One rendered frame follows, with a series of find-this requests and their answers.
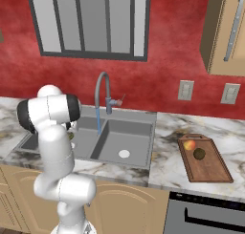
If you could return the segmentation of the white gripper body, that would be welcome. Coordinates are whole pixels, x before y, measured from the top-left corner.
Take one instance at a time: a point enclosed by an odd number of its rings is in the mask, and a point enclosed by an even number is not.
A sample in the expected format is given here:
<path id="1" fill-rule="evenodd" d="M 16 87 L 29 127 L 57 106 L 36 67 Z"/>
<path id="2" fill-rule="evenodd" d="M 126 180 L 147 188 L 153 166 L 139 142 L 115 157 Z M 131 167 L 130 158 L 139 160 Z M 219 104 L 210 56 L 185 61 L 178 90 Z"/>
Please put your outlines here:
<path id="1" fill-rule="evenodd" d="M 68 122 L 66 124 L 66 129 L 68 132 L 75 133 L 78 130 L 78 123 L 76 121 Z"/>

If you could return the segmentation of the red faucet lever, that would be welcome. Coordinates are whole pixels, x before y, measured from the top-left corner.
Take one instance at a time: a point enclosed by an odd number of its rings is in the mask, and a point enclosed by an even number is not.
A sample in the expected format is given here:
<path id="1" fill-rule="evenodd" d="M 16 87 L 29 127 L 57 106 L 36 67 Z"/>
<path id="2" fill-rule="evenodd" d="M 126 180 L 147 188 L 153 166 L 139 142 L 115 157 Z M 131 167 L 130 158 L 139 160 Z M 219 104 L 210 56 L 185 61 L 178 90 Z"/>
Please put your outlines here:
<path id="1" fill-rule="evenodd" d="M 123 104 L 123 99 L 125 98 L 125 94 L 122 96 L 121 99 L 116 100 L 116 106 L 122 106 Z"/>

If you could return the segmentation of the grey double sink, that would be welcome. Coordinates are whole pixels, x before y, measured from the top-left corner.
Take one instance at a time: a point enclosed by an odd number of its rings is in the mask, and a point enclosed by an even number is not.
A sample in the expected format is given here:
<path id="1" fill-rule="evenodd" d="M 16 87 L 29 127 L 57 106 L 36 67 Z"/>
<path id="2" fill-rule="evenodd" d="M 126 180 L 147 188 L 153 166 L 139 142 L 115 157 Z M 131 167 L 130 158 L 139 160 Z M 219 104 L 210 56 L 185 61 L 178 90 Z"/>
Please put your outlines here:
<path id="1" fill-rule="evenodd" d="M 155 129 L 155 114 L 118 111 L 109 116 L 100 111 L 101 134 L 98 135 L 96 111 L 81 107 L 76 120 L 78 130 L 70 140 L 76 160 L 97 160 L 105 163 L 129 165 L 147 169 L 150 164 Z M 28 143 L 28 150 L 38 149 L 38 144 Z M 130 152 L 127 159 L 119 156 L 121 150 Z"/>

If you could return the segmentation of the grey curved faucet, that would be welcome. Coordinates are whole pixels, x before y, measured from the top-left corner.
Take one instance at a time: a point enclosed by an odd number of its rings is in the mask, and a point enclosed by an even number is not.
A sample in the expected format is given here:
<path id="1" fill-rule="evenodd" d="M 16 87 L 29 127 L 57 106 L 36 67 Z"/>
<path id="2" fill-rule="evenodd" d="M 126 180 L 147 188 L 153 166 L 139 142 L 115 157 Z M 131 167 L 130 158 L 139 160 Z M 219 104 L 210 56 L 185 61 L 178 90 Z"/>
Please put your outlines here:
<path id="1" fill-rule="evenodd" d="M 111 98 L 111 92 L 110 92 L 110 80 L 109 75 L 107 72 L 102 72 L 99 75 L 99 78 L 97 80 L 96 89 L 95 89 L 95 107 L 99 109 L 100 107 L 100 85 L 101 81 L 105 80 L 105 106 L 106 106 L 106 114 L 110 115 L 112 113 L 112 107 L 117 105 L 117 101 L 115 99 Z"/>

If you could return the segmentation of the red yellow mango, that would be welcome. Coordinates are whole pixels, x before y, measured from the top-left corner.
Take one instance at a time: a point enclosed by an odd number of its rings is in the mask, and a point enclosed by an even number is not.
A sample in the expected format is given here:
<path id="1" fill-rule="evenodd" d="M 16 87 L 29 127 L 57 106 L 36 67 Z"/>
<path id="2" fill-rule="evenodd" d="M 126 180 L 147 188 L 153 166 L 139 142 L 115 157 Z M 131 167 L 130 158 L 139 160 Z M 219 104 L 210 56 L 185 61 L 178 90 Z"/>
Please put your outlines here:
<path id="1" fill-rule="evenodd" d="M 184 148 L 186 150 L 193 150 L 195 148 L 195 141 L 190 139 L 184 142 Z"/>

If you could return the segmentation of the wooden cutting board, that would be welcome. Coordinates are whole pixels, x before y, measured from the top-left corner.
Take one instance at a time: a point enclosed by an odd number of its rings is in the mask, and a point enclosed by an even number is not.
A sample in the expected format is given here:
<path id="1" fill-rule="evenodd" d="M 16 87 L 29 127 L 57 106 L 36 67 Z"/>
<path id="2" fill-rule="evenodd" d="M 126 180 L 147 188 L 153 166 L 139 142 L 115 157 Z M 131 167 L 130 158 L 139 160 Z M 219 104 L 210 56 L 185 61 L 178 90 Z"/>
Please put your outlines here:
<path id="1" fill-rule="evenodd" d="M 195 141 L 195 148 L 188 151 L 184 148 L 184 142 L 190 139 Z M 178 139 L 178 145 L 190 182 L 232 183 L 234 181 L 211 138 L 201 134 L 185 134 Z M 193 156 L 196 148 L 205 150 L 206 156 L 202 160 L 197 160 Z"/>

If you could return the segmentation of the blue water stream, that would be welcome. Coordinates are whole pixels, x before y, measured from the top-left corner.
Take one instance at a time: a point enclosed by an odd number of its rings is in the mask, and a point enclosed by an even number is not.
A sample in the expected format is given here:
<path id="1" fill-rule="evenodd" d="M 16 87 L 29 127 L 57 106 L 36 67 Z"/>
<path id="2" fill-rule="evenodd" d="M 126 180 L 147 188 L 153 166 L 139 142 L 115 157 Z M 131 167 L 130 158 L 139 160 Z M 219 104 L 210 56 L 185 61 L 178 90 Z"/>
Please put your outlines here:
<path id="1" fill-rule="evenodd" d="M 100 107 L 96 107 L 96 117 L 97 117 L 98 135 L 100 135 L 101 134 L 101 127 L 100 127 Z"/>

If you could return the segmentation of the tan base cupboard door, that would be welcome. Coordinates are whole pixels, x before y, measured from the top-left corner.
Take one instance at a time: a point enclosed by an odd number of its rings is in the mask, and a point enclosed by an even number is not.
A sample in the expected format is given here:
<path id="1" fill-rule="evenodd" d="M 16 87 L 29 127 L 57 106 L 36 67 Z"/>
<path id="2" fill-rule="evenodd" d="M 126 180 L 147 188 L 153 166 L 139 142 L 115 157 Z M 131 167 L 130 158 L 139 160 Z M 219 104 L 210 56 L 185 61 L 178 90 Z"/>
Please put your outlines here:
<path id="1" fill-rule="evenodd" d="M 163 234 L 168 191 L 111 181 L 96 185 L 85 213 L 98 234 Z"/>
<path id="2" fill-rule="evenodd" d="M 40 171 L 10 165 L 1 169 L 30 233 L 51 234 L 58 225 L 57 203 L 34 194 L 33 184 Z"/>

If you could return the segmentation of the dark framed window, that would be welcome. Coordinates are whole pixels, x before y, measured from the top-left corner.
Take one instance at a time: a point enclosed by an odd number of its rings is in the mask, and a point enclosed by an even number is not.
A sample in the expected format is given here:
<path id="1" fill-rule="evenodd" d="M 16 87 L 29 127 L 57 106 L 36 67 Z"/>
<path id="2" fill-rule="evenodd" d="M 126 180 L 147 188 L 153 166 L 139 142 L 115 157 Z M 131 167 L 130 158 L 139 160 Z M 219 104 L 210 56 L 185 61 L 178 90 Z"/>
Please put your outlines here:
<path id="1" fill-rule="evenodd" d="M 29 0 L 40 54 L 147 60 L 150 0 Z"/>

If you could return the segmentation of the silver dishwasher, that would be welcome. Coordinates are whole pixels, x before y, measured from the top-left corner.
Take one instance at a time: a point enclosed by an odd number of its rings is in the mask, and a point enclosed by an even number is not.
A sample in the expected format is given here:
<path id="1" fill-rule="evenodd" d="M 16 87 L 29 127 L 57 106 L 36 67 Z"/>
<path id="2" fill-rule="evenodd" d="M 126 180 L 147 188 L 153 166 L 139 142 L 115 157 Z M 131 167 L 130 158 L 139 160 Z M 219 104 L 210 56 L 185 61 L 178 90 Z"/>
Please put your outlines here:
<path id="1" fill-rule="evenodd" d="M 245 203 L 171 192 L 163 234 L 245 234 Z"/>

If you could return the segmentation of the grey wall outlet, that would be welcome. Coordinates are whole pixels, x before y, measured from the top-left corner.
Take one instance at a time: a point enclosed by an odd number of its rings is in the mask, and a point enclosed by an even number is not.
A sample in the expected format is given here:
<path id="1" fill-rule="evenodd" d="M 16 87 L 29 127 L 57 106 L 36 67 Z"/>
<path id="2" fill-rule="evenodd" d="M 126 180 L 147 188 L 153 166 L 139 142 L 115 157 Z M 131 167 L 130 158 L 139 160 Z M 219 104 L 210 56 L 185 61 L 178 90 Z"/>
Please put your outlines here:
<path id="1" fill-rule="evenodd" d="M 179 91 L 178 91 L 178 99 L 191 101 L 193 86 L 194 86 L 193 81 L 181 80 L 179 85 Z"/>
<path id="2" fill-rule="evenodd" d="M 221 97 L 221 104 L 235 104 L 240 85 L 226 83 Z"/>

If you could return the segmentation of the tan wall cupboard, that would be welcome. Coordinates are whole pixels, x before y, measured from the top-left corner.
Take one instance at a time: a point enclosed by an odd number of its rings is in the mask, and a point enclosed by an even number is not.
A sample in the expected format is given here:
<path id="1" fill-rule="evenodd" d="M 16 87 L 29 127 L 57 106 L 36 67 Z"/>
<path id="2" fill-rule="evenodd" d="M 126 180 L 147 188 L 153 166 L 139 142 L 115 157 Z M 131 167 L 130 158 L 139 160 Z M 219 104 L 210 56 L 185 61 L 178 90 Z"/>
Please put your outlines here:
<path id="1" fill-rule="evenodd" d="M 245 0 L 229 60 L 224 61 L 237 0 L 209 0 L 200 53 L 209 74 L 245 76 Z"/>

